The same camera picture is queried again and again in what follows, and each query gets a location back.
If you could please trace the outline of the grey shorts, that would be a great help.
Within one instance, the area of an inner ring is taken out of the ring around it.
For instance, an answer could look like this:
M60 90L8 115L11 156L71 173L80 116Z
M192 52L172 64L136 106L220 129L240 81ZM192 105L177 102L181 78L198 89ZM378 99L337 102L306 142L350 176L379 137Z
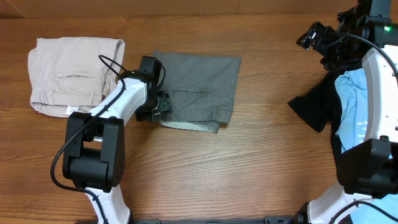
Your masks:
M156 50L165 67L162 90L172 111L159 119L168 128L217 133L234 108L241 58L214 57Z

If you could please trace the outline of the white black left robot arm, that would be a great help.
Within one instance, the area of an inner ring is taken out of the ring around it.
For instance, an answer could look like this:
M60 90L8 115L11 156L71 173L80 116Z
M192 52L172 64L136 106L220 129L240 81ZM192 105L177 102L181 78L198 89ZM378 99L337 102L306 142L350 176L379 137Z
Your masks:
M126 161L124 127L132 116L153 121L170 112L169 96L160 90L165 75L164 67L124 71L103 104L68 118L65 144L52 166L63 159L63 176L73 182L66 189L89 198L97 223L133 222L120 187Z

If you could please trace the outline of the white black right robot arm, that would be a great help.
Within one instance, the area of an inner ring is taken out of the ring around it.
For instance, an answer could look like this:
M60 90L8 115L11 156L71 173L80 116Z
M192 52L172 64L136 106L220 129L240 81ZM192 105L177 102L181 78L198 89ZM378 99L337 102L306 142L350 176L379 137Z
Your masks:
M341 117L336 182L307 203L295 223L397 222L397 26L382 17L316 22L297 40L322 54Z

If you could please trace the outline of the light blue t-shirt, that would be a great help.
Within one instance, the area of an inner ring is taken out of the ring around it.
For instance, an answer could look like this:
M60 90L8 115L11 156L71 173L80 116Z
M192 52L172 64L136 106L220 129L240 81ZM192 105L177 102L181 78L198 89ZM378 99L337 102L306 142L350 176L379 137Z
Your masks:
M368 89L362 68L347 71L335 80L336 92L341 101L341 123L336 135L341 141L341 151L346 152L361 144L368 125ZM391 224L394 220L367 205L360 205L350 213L355 224Z

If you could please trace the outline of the black t-shirt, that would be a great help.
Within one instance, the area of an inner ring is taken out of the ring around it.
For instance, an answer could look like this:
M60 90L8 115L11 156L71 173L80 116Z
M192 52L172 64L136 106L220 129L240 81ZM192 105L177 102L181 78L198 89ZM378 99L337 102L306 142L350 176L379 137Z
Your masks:
M321 82L306 95L297 96L288 105L317 132L322 132L327 122L331 124L331 147L335 164L341 158L341 141L336 132L341 124L341 101L335 88L335 80L347 71L361 68L361 63L355 63L336 70L330 70Z

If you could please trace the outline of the folded beige shorts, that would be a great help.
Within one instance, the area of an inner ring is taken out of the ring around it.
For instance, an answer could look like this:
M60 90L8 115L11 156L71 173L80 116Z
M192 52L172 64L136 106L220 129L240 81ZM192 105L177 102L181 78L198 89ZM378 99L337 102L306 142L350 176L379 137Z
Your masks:
M98 106L117 86L124 49L122 39L38 38L28 54L31 107L64 118Z

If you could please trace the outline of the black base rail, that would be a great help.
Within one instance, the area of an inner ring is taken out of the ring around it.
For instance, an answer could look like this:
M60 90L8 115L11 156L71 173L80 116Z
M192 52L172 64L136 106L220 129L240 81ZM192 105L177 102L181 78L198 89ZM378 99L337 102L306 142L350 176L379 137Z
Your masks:
M210 220L128 220L128 224L309 224L302 213L295 216L266 216L255 219L210 219Z

